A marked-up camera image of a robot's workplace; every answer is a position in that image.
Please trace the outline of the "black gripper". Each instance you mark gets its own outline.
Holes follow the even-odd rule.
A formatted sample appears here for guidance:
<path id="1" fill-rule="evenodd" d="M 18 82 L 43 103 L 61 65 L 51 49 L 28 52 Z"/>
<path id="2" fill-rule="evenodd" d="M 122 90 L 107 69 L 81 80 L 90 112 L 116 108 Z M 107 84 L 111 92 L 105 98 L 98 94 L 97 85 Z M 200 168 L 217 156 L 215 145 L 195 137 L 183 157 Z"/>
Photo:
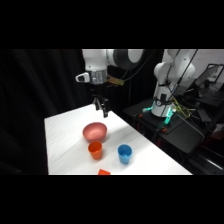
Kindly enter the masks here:
<path id="1" fill-rule="evenodd" d="M 94 99 L 94 104 L 96 107 L 96 110 L 101 110 L 103 111 L 103 116 L 104 118 L 108 117 L 108 99 L 105 99 L 106 93 L 107 93 L 107 85 L 106 84 L 100 84 L 100 85 L 90 85 L 91 93 L 92 96 L 95 97 Z"/>

